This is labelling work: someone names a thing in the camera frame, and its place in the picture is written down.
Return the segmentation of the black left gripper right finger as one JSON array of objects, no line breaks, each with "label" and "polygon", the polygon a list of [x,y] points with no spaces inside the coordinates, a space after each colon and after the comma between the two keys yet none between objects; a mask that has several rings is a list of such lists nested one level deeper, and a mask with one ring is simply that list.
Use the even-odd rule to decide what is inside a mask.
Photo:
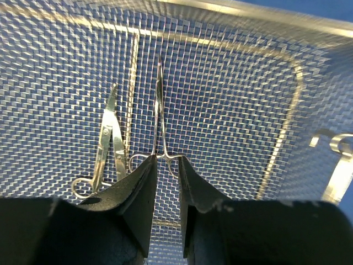
[{"label": "black left gripper right finger", "polygon": [[178,159],[188,264],[351,264],[352,224],[317,200],[232,200]]}]

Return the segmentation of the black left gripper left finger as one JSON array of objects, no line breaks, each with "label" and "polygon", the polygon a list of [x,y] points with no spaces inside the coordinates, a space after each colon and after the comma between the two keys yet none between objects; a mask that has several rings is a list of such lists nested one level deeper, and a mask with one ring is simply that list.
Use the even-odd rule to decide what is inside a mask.
[{"label": "black left gripper left finger", "polygon": [[157,157],[78,205],[1,199],[2,264],[142,264],[148,256]]}]

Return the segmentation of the steel wire mesh basket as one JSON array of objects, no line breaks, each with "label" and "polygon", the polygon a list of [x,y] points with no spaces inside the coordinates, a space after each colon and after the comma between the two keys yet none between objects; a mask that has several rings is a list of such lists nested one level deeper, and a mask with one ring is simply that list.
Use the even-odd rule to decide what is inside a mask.
[{"label": "steel wire mesh basket", "polygon": [[111,88],[131,174],[157,157],[148,256],[183,256],[178,159],[233,199],[227,102],[251,33],[293,13],[236,1],[2,1],[1,199],[59,198],[92,178]]}]

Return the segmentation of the blue surgical wrap cloth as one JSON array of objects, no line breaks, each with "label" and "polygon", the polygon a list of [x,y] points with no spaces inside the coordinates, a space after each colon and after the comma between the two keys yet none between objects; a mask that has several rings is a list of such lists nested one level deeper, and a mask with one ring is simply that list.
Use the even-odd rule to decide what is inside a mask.
[{"label": "blue surgical wrap cloth", "polygon": [[351,1],[268,1],[294,13],[284,35],[251,33],[227,102],[235,200],[352,197],[352,40],[323,24],[352,22]]}]

